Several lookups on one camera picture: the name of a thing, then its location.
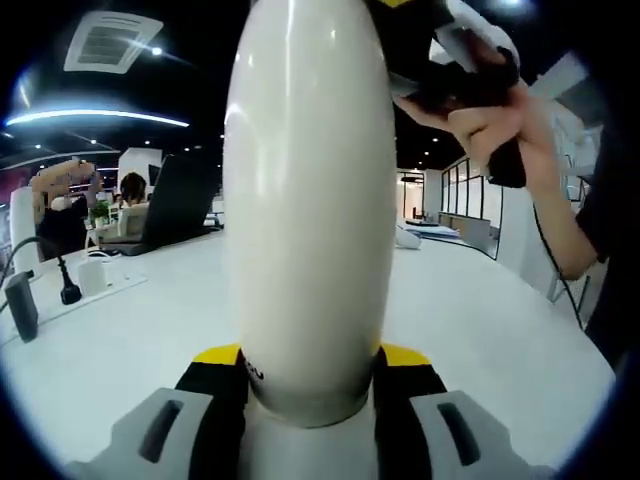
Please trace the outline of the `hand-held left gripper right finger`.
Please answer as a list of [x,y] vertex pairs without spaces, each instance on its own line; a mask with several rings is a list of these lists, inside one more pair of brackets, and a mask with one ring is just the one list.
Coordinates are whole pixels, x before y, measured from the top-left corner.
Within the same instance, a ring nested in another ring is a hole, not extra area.
[[513,450],[509,430],[462,391],[448,391],[427,357],[383,344],[373,368],[380,479],[551,479]]

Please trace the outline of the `person's right hand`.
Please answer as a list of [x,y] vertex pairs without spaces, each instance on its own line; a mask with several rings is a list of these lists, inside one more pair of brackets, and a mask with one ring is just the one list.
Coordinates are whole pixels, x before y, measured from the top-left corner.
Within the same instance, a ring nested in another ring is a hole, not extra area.
[[414,100],[395,96],[394,103],[418,124],[452,134],[469,159],[487,169],[490,156],[510,140],[518,142],[524,165],[532,154],[550,157],[553,136],[537,99],[523,81],[507,91],[504,106],[466,107],[447,115],[430,112]]

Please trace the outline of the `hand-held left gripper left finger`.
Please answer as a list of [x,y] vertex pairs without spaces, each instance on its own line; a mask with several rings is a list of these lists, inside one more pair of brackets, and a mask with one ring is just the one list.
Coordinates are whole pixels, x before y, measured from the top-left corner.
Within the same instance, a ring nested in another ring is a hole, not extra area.
[[116,421],[109,445],[67,464],[70,479],[236,479],[249,397],[237,344],[199,353],[173,389]]

